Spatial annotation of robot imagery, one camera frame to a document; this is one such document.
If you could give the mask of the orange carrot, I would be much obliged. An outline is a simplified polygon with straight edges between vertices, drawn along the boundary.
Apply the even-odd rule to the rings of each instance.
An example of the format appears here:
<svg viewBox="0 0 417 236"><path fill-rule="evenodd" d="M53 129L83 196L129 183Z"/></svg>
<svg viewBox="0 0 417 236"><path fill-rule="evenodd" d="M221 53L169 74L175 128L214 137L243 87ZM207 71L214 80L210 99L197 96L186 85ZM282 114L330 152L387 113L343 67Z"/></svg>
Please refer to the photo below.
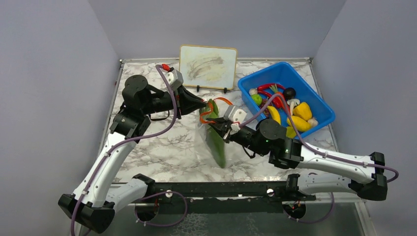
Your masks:
<svg viewBox="0 0 417 236"><path fill-rule="evenodd" d="M279 90L279 89L282 89L282 88L283 88L281 85L278 85L278 84L272 84L269 88L270 88L270 89L271 89L274 93L277 93L277 94L283 95L283 94L282 94L282 92ZM276 103L276 107L277 107L277 108L282 108L282 109L284 109L284 108L285 108L286 103L283 103L283 102L282 102L282 100L281 100L279 97L276 97L274 100L275 100L275 103Z"/></svg>

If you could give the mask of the clear orange-zip plastic bag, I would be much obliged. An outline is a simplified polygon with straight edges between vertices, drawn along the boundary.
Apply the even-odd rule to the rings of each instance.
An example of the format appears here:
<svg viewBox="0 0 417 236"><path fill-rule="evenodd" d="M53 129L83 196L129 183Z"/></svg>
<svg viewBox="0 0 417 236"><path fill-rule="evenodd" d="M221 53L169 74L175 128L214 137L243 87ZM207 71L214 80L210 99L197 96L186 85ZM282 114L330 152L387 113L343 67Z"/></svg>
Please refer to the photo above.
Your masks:
<svg viewBox="0 0 417 236"><path fill-rule="evenodd" d="M227 165L225 143L223 138L210 125L210 122L218 118L219 114L215 99L209 99L207 105L199 110L195 152L200 162L215 163L219 168L224 169Z"/></svg>

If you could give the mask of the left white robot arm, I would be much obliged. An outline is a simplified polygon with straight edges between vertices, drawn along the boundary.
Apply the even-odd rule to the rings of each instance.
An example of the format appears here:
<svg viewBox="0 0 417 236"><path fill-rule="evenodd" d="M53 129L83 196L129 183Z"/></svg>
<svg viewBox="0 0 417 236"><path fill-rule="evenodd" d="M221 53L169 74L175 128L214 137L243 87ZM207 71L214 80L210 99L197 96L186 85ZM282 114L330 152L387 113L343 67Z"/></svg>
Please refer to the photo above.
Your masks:
<svg viewBox="0 0 417 236"><path fill-rule="evenodd" d="M163 78L168 82L169 91L151 86L142 75L133 75L125 81L123 103L96 162L82 183L58 201L73 223L100 234L109 227L116 212L133 200L148 202L153 199L154 181L143 175L135 176L115 190L110 186L126 157L141 139L146 138L151 114L172 111L175 118L180 118L205 106L201 98L185 89L180 72L168 72Z"/></svg>

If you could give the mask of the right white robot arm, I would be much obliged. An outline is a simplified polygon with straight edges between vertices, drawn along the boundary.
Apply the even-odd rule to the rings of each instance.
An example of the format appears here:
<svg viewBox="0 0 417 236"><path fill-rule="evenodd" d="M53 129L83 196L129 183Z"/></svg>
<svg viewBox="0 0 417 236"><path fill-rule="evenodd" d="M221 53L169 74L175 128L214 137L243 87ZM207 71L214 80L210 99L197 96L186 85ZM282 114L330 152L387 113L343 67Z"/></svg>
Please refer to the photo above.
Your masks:
<svg viewBox="0 0 417 236"><path fill-rule="evenodd" d="M303 143L286 137L286 128L272 119L264 119L256 129L244 126L235 131L232 123L221 119L210 125L226 143L235 142L281 169L310 169L321 174L291 174L284 186L290 200L324 192L347 192L371 201L387 198L384 156L354 156Z"/></svg>

